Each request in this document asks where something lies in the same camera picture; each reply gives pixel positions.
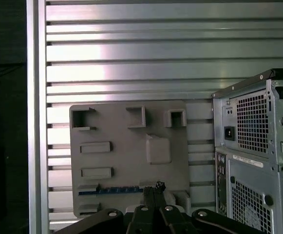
computer tower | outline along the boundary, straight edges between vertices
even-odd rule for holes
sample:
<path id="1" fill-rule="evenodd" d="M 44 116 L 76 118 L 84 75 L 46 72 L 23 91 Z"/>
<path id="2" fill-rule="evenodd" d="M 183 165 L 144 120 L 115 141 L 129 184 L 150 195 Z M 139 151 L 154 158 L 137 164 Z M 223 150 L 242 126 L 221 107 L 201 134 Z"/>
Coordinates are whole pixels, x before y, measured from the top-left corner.
<path id="1" fill-rule="evenodd" d="M 283 233 L 283 69 L 212 95 L 217 212 Z"/>

metal sheet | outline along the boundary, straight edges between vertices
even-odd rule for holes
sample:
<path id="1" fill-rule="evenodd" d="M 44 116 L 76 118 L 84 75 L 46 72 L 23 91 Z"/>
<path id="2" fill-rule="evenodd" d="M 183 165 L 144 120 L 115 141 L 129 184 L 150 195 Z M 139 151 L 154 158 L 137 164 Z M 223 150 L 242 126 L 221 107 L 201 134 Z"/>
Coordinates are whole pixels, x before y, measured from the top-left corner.
<path id="1" fill-rule="evenodd" d="M 48 172 L 48 187 L 72 187 L 71 170 L 54 170 Z"/>
<path id="2" fill-rule="evenodd" d="M 190 100 L 210 98 L 212 90 L 191 92 L 142 92 L 121 94 L 82 94 L 53 95 L 47 97 L 48 103 L 95 102 L 95 101 L 128 101 L 128 100 Z"/>
<path id="3" fill-rule="evenodd" d="M 264 46 L 262 46 L 259 40 L 217 40 L 47 46 L 48 62 L 129 59 L 239 59 L 248 57 L 283 57 L 283 43 L 279 43 L 277 40 L 265 40 Z"/>
<path id="4" fill-rule="evenodd" d="M 78 219 L 73 212 L 49 213 L 49 220 Z"/>
<path id="5" fill-rule="evenodd" d="M 215 151 L 213 144 L 188 145 L 190 153 L 213 153 Z"/>
<path id="6" fill-rule="evenodd" d="M 283 58 L 205 60 L 192 62 L 83 64 L 47 67 L 48 82 L 108 80 L 170 80 L 246 78 L 271 67 L 283 68 Z"/>
<path id="7" fill-rule="evenodd" d="M 283 29 L 283 21 L 277 21 L 274 19 L 271 20 L 251 20 L 251 21 L 230 21 L 230 20 L 221 20 L 221 21 L 189 21 L 189 22 L 121 22 L 113 23 L 112 21 L 105 23 L 80 23 L 80 24 L 54 24 L 47 25 L 46 31 L 48 35 L 60 34 L 60 33 L 99 33 L 99 32 L 129 32 L 129 31 L 155 31 L 155 30 L 194 30 L 197 33 L 200 31 L 231 31 L 237 32 L 256 30 L 261 32 L 261 35 L 264 34 L 266 30 L 279 30 Z"/>
<path id="8" fill-rule="evenodd" d="M 196 123 L 187 126 L 187 139 L 190 140 L 211 140 L 214 139 L 213 124 Z"/>
<path id="9" fill-rule="evenodd" d="M 71 83 L 47 87 L 47 94 L 104 94 L 125 92 L 175 92 L 194 90 L 218 90 L 241 81 L 240 79 L 226 79 L 222 82 L 216 79 L 205 80 L 160 80 L 160 81 L 131 81 L 131 82 L 102 82 L 102 83 Z"/>
<path id="10" fill-rule="evenodd" d="M 48 166 L 71 166 L 71 157 L 55 157 L 48 159 Z"/>
<path id="11" fill-rule="evenodd" d="M 76 223 L 78 220 L 64 220 L 64 221 L 50 221 L 49 229 L 50 230 L 59 230 L 65 228 L 71 224 Z"/>
<path id="12" fill-rule="evenodd" d="M 47 21 L 283 18 L 283 3 L 49 5 Z"/>
<path id="13" fill-rule="evenodd" d="M 214 157 L 215 153 L 191 153 L 189 154 L 189 162 L 213 161 Z"/>
<path id="14" fill-rule="evenodd" d="M 177 40 L 177 39 L 265 39 L 283 38 L 283 30 L 261 31 L 200 31 L 200 32 L 138 32 L 138 33 L 80 33 L 50 34 L 46 39 L 56 41 L 104 41 L 104 40 Z"/>
<path id="15" fill-rule="evenodd" d="M 190 196 L 193 203 L 206 203 L 216 201 L 216 186 L 195 186 L 190 187 Z"/>
<path id="16" fill-rule="evenodd" d="M 212 119 L 211 102 L 187 103 L 187 119 Z"/>
<path id="17" fill-rule="evenodd" d="M 215 180 L 214 165 L 189 166 L 190 182 L 205 182 Z"/>
<path id="18" fill-rule="evenodd" d="M 50 209 L 73 209 L 72 191 L 49 192 L 48 207 Z"/>

gray 3d printed part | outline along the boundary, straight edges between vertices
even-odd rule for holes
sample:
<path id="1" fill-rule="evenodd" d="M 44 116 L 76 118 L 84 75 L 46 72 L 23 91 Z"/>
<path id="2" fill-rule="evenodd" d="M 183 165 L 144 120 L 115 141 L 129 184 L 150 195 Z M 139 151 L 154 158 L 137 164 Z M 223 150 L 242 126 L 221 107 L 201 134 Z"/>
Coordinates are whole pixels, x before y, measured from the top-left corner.
<path id="1" fill-rule="evenodd" d="M 90 213 L 84 207 L 92 204 L 99 204 L 97 209 L 124 212 L 128 206 L 140 203 L 144 186 L 155 186 L 157 181 L 165 182 L 189 211 L 185 108 L 182 101 L 72 106 L 74 214 L 83 217 Z M 165 124 L 167 117 L 169 127 Z"/>

horizontal groove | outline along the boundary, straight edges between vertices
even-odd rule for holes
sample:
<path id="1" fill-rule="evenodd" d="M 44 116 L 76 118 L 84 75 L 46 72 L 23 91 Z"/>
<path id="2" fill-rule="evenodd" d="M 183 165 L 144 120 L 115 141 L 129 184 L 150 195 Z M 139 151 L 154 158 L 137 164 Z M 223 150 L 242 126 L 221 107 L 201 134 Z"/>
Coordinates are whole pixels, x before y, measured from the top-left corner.
<path id="1" fill-rule="evenodd" d="M 268 22 L 268 21 L 283 22 L 283 18 L 162 18 L 162 19 L 103 19 L 103 20 L 47 20 L 47 25 L 62 25 L 62 24 L 105 24 L 105 23 L 183 23 L 183 22 Z"/>
<path id="2" fill-rule="evenodd" d="M 189 166 L 215 165 L 214 160 L 189 162 Z"/>
<path id="3" fill-rule="evenodd" d="M 190 182 L 190 187 L 215 186 L 215 181 Z"/>
<path id="4" fill-rule="evenodd" d="M 99 4 L 147 4 L 147 3 L 222 3 L 222 0 L 46 0 L 48 5 L 99 5 Z M 243 0 L 225 0 L 225 2 L 244 2 Z M 270 2 L 270 0 L 260 0 L 259 2 Z"/>
<path id="5" fill-rule="evenodd" d="M 51 171 L 65 171 L 65 170 L 71 170 L 71 165 L 67 166 L 51 166 Z"/>
<path id="6" fill-rule="evenodd" d="M 49 145 L 48 149 L 70 149 L 69 144 L 57 144 L 57 145 Z"/>
<path id="7" fill-rule="evenodd" d="M 213 123 L 213 119 L 187 119 L 187 124 Z"/>
<path id="8" fill-rule="evenodd" d="M 70 85 L 133 85 L 133 84 L 140 84 L 143 82 L 150 82 L 151 84 L 161 84 L 162 82 L 164 84 L 174 84 L 174 83 L 185 83 L 185 82 L 192 82 L 192 83 L 196 83 L 196 82 L 223 82 L 223 80 L 232 80 L 235 82 L 244 80 L 243 78 L 184 78 L 184 79 L 166 79 L 166 78 L 162 78 L 162 79 L 136 79 L 136 80 L 88 80 L 88 81 L 59 81 L 59 82 L 51 82 L 49 83 L 48 87 L 57 87 L 57 86 L 70 86 Z M 204 101 L 202 100 L 189 100 L 186 103 L 211 103 L 211 100 L 207 100 L 205 99 Z"/>
<path id="9" fill-rule="evenodd" d="M 52 187 L 49 188 L 50 192 L 69 192 L 72 191 L 72 187 Z"/>
<path id="10" fill-rule="evenodd" d="M 214 140 L 189 140 L 188 145 L 208 145 L 214 144 Z"/>
<path id="11" fill-rule="evenodd" d="M 203 202 L 203 203 L 191 203 L 191 207 L 212 207 L 216 206 L 216 202 Z"/>
<path id="12" fill-rule="evenodd" d="M 157 39 L 88 39 L 88 40 L 63 40 L 63 41 L 50 41 L 51 46 L 57 46 L 57 45 L 91 45 L 91 44 L 117 44 L 117 43 L 125 43 L 125 44 L 138 44 L 138 43 L 168 43 L 168 42 L 214 42 L 214 41 L 249 41 L 249 40 L 255 40 L 255 41 L 263 41 L 266 42 L 266 40 L 281 40 L 283 41 L 283 37 L 223 37 L 223 38 L 211 38 L 211 37 L 205 37 L 205 38 L 157 38 Z"/>
<path id="13" fill-rule="evenodd" d="M 49 209 L 49 213 L 68 213 L 73 212 L 73 208 L 53 208 Z"/>
<path id="14" fill-rule="evenodd" d="M 89 64 L 135 64 L 135 63 L 183 63 L 183 62 L 246 62 L 246 61 L 269 61 L 269 60 L 283 60 L 283 57 L 259 57 L 259 58 L 160 58 L 160 59 L 119 59 L 119 60 L 83 60 L 83 61 L 53 61 L 48 64 L 51 66 L 62 65 L 89 65 Z"/>

slotted aluminum panel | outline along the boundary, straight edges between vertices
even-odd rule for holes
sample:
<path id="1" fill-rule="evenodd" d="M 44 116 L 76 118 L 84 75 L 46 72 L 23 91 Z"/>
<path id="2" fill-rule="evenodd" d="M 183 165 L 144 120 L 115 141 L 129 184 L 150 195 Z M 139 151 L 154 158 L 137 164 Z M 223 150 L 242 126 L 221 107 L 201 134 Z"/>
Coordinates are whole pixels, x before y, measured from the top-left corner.
<path id="1" fill-rule="evenodd" d="M 269 128 L 265 95 L 250 95 L 238 99 L 237 124 L 240 148 L 267 152 Z"/>
<path id="2" fill-rule="evenodd" d="M 186 100 L 192 210 L 213 209 L 212 106 L 205 99 L 283 67 L 283 3 L 62 3 L 27 0 L 32 233 L 76 221 L 68 129 L 74 104 Z"/>
<path id="3" fill-rule="evenodd" d="M 235 186 L 232 187 L 233 219 L 270 234 L 272 214 L 263 204 L 260 193 L 235 181 Z"/>

